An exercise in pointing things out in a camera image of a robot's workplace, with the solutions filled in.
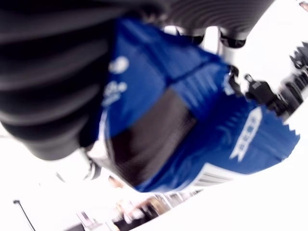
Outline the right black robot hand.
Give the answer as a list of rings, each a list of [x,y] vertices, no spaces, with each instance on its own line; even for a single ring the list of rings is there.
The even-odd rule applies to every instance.
[[[106,168],[140,192],[186,188],[228,161],[255,103],[228,52],[199,44],[217,26],[242,48],[270,0],[3,0],[0,122],[65,182]]]

